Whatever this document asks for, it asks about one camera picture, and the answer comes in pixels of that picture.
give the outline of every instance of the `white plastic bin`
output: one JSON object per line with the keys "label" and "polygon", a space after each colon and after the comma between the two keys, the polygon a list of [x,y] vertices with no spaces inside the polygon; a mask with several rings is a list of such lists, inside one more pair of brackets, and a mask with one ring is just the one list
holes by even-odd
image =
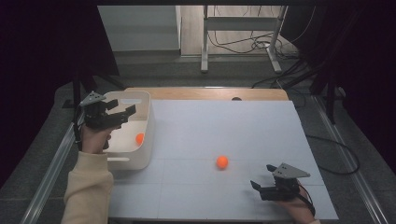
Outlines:
{"label": "white plastic bin", "polygon": [[[105,94],[105,101],[118,100],[119,106],[107,111],[108,114],[125,111],[126,107],[136,106],[136,113],[123,123],[120,129],[111,133],[109,148],[104,150],[108,155],[109,170],[139,170],[150,161],[154,140],[154,115],[150,95],[146,91],[112,91]],[[135,137],[144,134],[139,146]]]}

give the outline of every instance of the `human hand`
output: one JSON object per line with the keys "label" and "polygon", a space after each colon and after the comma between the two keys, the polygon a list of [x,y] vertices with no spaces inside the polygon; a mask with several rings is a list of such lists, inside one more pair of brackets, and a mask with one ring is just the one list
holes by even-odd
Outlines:
{"label": "human hand", "polygon": [[[300,194],[305,198],[307,197],[305,189],[303,189],[301,186]],[[291,217],[298,223],[308,224],[315,221],[315,218],[312,215],[311,210],[309,210],[308,205],[299,198],[294,198],[293,200],[287,202],[278,201],[276,203],[284,207]]]}
{"label": "human hand", "polygon": [[104,130],[95,130],[85,124],[81,127],[82,152],[91,154],[102,154],[106,140],[111,138],[111,132],[119,127]]}

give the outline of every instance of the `white table surface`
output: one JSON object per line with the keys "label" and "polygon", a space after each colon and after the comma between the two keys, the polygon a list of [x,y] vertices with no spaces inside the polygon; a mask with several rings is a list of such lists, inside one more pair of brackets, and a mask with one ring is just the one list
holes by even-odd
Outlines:
{"label": "white table surface", "polygon": [[[272,187],[266,170],[285,162],[300,178],[316,218],[338,219],[291,101],[153,100],[151,161],[138,171],[112,171],[110,217],[194,221],[289,220],[250,185]],[[225,170],[216,158],[226,155]]]}

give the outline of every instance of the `orange ball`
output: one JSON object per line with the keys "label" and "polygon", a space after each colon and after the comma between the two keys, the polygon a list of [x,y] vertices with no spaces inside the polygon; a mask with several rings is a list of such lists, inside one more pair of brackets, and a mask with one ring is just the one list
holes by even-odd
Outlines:
{"label": "orange ball", "polygon": [[225,169],[228,165],[228,159],[226,156],[219,156],[218,159],[216,160],[216,165],[220,169]]}
{"label": "orange ball", "polygon": [[143,133],[139,133],[136,135],[136,138],[134,140],[136,140],[136,143],[140,146],[142,145],[144,139],[145,135]]}

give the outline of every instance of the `white container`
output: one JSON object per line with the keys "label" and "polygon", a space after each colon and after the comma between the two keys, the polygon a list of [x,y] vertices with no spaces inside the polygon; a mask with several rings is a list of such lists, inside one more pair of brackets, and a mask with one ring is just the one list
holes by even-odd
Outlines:
{"label": "white container", "polygon": [[[140,170],[150,161],[152,143],[154,141],[154,115],[150,95],[146,91],[112,91],[105,94],[105,102],[118,100],[119,105],[107,114],[125,111],[125,108],[135,105],[136,113],[123,123],[120,129],[111,133],[109,148],[104,150],[108,155],[109,170]],[[135,137],[144,134],[141,145]]]}

